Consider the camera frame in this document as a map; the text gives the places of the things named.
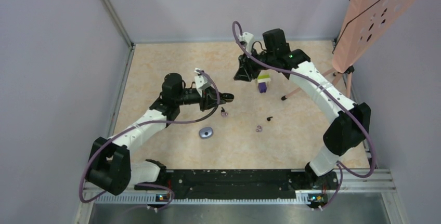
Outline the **glossy black charging case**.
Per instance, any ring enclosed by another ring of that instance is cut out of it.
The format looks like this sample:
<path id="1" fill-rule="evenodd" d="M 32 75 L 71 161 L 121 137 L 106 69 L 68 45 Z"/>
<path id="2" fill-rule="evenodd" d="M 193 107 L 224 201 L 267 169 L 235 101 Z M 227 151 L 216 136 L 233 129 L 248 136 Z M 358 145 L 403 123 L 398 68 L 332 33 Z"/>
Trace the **glossy black charging case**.
<path id="1" fill-rule="evenodd" d="M 225 102 L 233 102 L 235 98 L 234 95 L 230 93 L 225 93 L 225 94 L 226 94 L 225 97 L 221 97 L 221 99 Z"/>

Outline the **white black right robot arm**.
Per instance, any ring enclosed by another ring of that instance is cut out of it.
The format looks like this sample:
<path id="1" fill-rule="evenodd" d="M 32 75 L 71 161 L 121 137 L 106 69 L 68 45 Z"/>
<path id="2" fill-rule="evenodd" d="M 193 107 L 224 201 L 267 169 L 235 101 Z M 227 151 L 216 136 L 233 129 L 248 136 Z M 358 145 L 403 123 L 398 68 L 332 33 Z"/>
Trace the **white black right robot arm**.
<path id="1" fill-rule="evenodd" d="M 366 138 L 371 109 L 366 103 L 357 104 L 344 96 L 315 67 L 301 49 L 291 50 L 282 29 L 263 33 L 265 48 L 257 52 L 254 36 L 248 32 L 235 33 L 234 38 L 243 54 L 234 79 L 250 82 L 262 70 L 282 73 L 306 92 L 325 114 L 330 126 L 323 135 L 324 145 L 305 166 L 305 182 L 312 189 L 320 188 L 340 158 Z"/>

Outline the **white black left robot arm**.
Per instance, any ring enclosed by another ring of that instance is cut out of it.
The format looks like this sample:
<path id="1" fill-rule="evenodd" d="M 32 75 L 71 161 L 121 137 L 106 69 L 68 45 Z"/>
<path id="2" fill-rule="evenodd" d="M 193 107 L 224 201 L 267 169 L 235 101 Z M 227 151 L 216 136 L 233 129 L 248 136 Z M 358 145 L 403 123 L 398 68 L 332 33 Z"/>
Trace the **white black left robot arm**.
<path id="1" fill-rule="evenodd" d="M 209 110 L 206 116 L 197 119 L 201 122 L 213 115 L 221 104 L 234 100 L 233 94 L 219 92 L 202 70 L 196 69 L 195 73 L 195 87 L 189 88 L 180 74 L 167 74 L 159 97 L 138 120 L 110 138 L 97 138 L 80 184 L 87 181 L 119 195 L 131 180 L 131 156 L 153 135 L 178 123 L 180 106 L 198 104 L 200 111 Z"/>

